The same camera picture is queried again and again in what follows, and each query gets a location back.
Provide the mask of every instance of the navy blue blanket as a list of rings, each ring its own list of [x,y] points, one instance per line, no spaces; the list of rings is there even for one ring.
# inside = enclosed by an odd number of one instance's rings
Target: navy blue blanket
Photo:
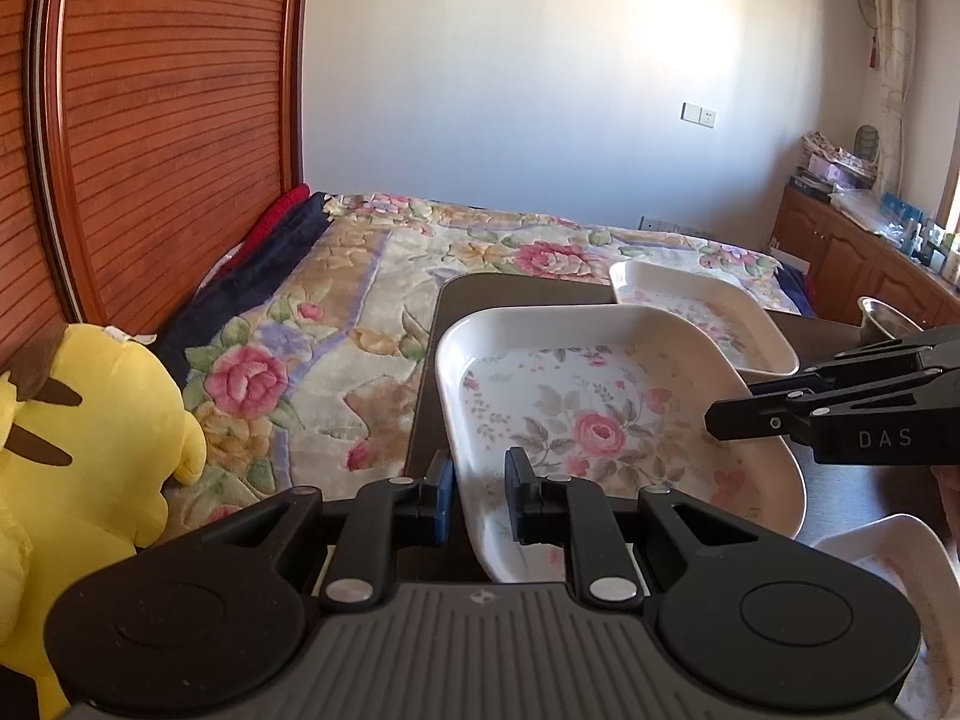
[[[206,346],[224,324],[265,302],[310,253],[330,225],[323,213],[323,197],[323,193],[314,194],[292,209],[250,259],[211,281],[167,324],[150,348],[181,389],[190,372],[184,351]]]
[[[781,263],[776,270],[776,283],[781,285],[781,290],[786,292],[788,298],[793,300],[797,311],[805,317],[816,317],[810,305],[810,300],[806,295],[806,276],[792,265]]]

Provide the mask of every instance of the screw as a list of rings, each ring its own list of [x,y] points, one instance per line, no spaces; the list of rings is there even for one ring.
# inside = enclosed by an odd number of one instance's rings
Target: screw
[[[373,585],[362,579],[337,579],[326,586],[326,597],[341,604],[358,604],[373,598]]]
[[[590,595],[602,601],[628,601],[637,595],[637,585],[623,577],[602,577],[590,583]]]

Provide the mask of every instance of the pikachu plush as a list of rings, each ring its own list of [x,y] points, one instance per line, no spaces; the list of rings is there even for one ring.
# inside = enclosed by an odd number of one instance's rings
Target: pikachu plush
[[[43,720],[66,708],[43,649],[54,601],[156,541],[160,486],[205,459],[173,379],[113,328],[51,327],[0,365],[0,664],[35,680]]]

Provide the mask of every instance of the wooden cabinet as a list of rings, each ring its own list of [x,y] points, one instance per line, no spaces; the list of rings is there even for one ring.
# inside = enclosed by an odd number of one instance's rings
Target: wooden cabinet
[[[773,232],[777,248],[806,260],[811,266],[819,260],[817,254],[826,240],[824,233],[829,227],[826,206],[818,206],[816,200],[788,188],[784,192],[784,202],[776,217]]]
[[[944,298],[916,266],[901,259],[896,252],[875,269],[867,284],[867,295],[893,306],[913,319],[920,327],[933,327]]]
[[[960,295],[832,206],[787,188],[771,235],[810,263],[810,302],[821,319],[860,324],[861,295],[889,303],[921,327],[960,324]]]
[[[944,324],[960,324],[960,303],[955,300],[944,300],[933,324],[935,327],[943,327]]]
[[[874,269],[877,249],[851,228],[852,224],[838,221],[824,235],[813,281],[813,310],[818,317],[859,324],[856,298],[860,297]]]

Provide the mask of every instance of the blanket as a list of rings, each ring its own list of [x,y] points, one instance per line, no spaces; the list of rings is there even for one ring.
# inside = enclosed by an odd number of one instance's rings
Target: blanket
[[[190,374],[184,351],[205,346],[229,319],[270,298],[328,228],[325,196],[314,194],[289,211],[253,256],[217,274],[163,329],[152,352],[181,388]]]
[[[640,257],[709,274],[796,312],[776,260],[680,234],[582,225],[393,194],[330,196],[333,219],[266,300],[187,349],[184,404],[208,463],[165,491],[165,538],[291,485],[326,499],[399,473],[440,287],[479,271],[608,283]]]

